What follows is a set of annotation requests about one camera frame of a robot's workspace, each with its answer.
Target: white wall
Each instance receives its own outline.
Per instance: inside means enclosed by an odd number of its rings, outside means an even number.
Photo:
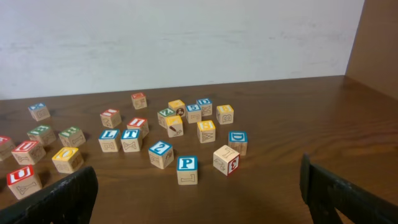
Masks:
[[[343,75],[364,0],[2,0],[0,99]]]

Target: black object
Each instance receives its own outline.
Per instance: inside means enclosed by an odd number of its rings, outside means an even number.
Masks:
[[[98,192],[92,167],[80,169],[0,211],[0,224],[89,223]]]
[[[300,190],[314,224],[343,223],[335,208],[355,223],[398,223],[398,207],[311,164],[306,154],[301,163]]]

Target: cube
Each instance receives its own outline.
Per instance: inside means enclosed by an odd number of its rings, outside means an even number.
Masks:
[[[30,140],[39,141],[43,146],[48,146],[57,139],[52,128],[48,125],[40,125],[29,131],[27,135]]]
[[[185,116],[185,103],[181,100],[169,102],[169,108],[175,111],[176,115]]]
[[[114,128],[122,122],[118,110],[108,109],[101,113],[102,125],[107,128]]]
[[[124,152],[139,152],[142,145],[140,131],[138,129],[124,130],[121,142]]]
[[[175,116],[175,111],[171,110],[170,108],[166,108],[157,113],[157,119],[159,120],[159,124],[165,129],[167,129],[166,118],[169,116]]]
[[[104,130],[98,141],[103,152],[118,152],[120,149],[120,132],[117,129]]]
[[[148,150],[150,163],[158,168],[166,168],[174,160],[173,146],[159,141]]]
[[[202,116],[213,114],[213,103],[209,98],[197,100],[197,105],[200,106]]]
[[[37,103],[28,107],[28,109],[33,119],[36,121],[41,121],[50,117],[50,112],[44,103]]]
[[[39,176],[34,172],[32,165],[9,173],[7,185],[18,200],[28,197],[42,188]]]
[[[179,115],[166,118],[166,124],[170,138],[184,135],[182,119]]]
[[[11,153],[19,165],[34,165],[45,156],[45,150],[38,141],[24,141]]]
[[[239,165],[239,153],[223,146],[213,153],[213,166],[225,175],[230,175]]]
[[[232,124],[234,122],[234,109],[232,109],[232,106],[217,106],[217,120],[220,124]]]
[[[139,129],[141,138],[144,139],[149,133],[148,120],[144,118],[133,118],[130,123],[127,124],[127,129]]]
[[[240,153],[241,156],[245,156],[248,150],[248,135],[245,131],[230,131],[228,146]]]
[[[208,143],[216,140],[216,126],[213,121],[200,121],[197,124],[200,143]]]
[[[15,148],[15,144],[10,137],[0,136],[0,161],[10,157],[11,151]]]
[[[147,98],[143,93],[131,95],[132,105],[136,110],[147,107]]]
[[[79,147],[86,142],[83,131],[76,126],[63,130],[59,136],[65,147]]]
[[[177,180],[179,185],[198,184],[198,158],[196,156],[178,157]]]
[[[201,109],[199,105],[187,106],[187,121],[189,124],[201,121]]]

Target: wooden block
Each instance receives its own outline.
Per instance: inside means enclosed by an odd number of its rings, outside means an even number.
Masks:
[[[187,121],[189,124],[201,121],[201,109],[199,105],[187,106]]]
[[[128,124],[127,129],[139,129],[141,138],[144,139],[149,133],[148,120],[145,118],[133,118]]]
[[[182,119],[179,115],[166,118],[167,134],[170,138],[184,135]]]
[[[197,124],[200,143],[208,143],[216,140],[216,126],[213,121],[200,121]]]
[[[80,151],[76,147],[63,147],[52,158],[58,172],[71,174],[78,170],[84,163]]]
[[[63,146],[65,147],[79,147],[86,142],[83,131],[76,126],[63,130],[59,136]]]
[[[234,109],[232,109],[232,106],[217,106],[217,120],[220,124],[232,124],[234,122]]]
[[[185,103],[181,100],[169,102],[169,108],[175,111],[176,115],[185,116]]]
[[[4,161],[12,155],[11,151],[15,149],[15,144],[10,137],[0,136],[0,161]]]
[[[239,165],[239,153],[223,146],[213,153],[213,166],[225,175],[230,175]]]
[[[38,141],[24,141],[11,153],[19,165],[34,165],[45,156],[45,150]]]
[[[166,118],[169,116],[175,116],[175,111],[170,108],[166,108],[157,113],[157,119],[159,120],[159,124],[167,129]]]
[[[18,200],[25,198],[42,188],[39,176],[29,165],[7,175],[7,185]]]
[[[241,156],[245,156],[248,150],[248,135],[245,131],[230,131],[228,146],[240,153]]]
[[[28,107],[30,114],[36,121],[41,121],[43,119],[49,118],[50,112],[44,103],[37,103]]]
[[[107,128],[114,128],[122,123],[122,117],[118,110],[108,109],[101,113],[102,125]]]
[[[198,184],[198,158],[196,156],[178,157],[177,179],[179,185]]]
[[[52,128],[48,125],[40,125],[39,127],[29,131],[27,135],[30,140],[39,141],[42,146],[48,146],[57,139]]]
[[[139,152],[142,146],[139,129],[124,130],[121,142],[124,152]]]
[[[148,150],[150,163],[164,169],[174,160],[173,146],[169,143],[158,141]]]
[[[213,114],[213,103],[209,98],[197,100],[197,105],[200,106],[202,116],[210,116]]]
[[[143,93],[131,95],[132,105],[136,110],[147,107],[147,97]]]
[[[98,141],[103,152],[118,152],[120,149],[120,132],[117,129],[104,130]]]

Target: wooden table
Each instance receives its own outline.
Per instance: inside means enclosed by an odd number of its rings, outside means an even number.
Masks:
[[[311,223],[299,189],[304,152],[312,161],[362,188],[398,204],[398,101],[345,77],[305,78],[145,90],[149,106],[135,110],[137,91],[0,101],[0,135],[16,144],[38,126],[27,107],[47,104],[52,119],[40,122],[61,131],[72,125],[85,132],[80,147],[85,166],[93,166],[99,192],[92,223]],[[231,104],[234,123],[219,125],[217,140],[200,144],[196,124],[184,123],[184,135],[168,138],[157,112],[172,100],[192,104],[211,98]],[[135,116],[149,119],[150,133],[141,152],[103,153],[98,136],[100,113],[121,111],[123,130]],[[227,144],[231,130],[248,132],[248,154],[228,178],[212,164],[212,153]],[[151,165],[148,148],[158,140],[171,143],[176,156],[196,155],[199,184],[177,184],[176,161],[165,170]],[[51,157],[60,140],[46,147],[35,165],[44,187],[65,177]],[[0,162],[0,208],[16,203],[6,174],[20,166],[10,157]]]

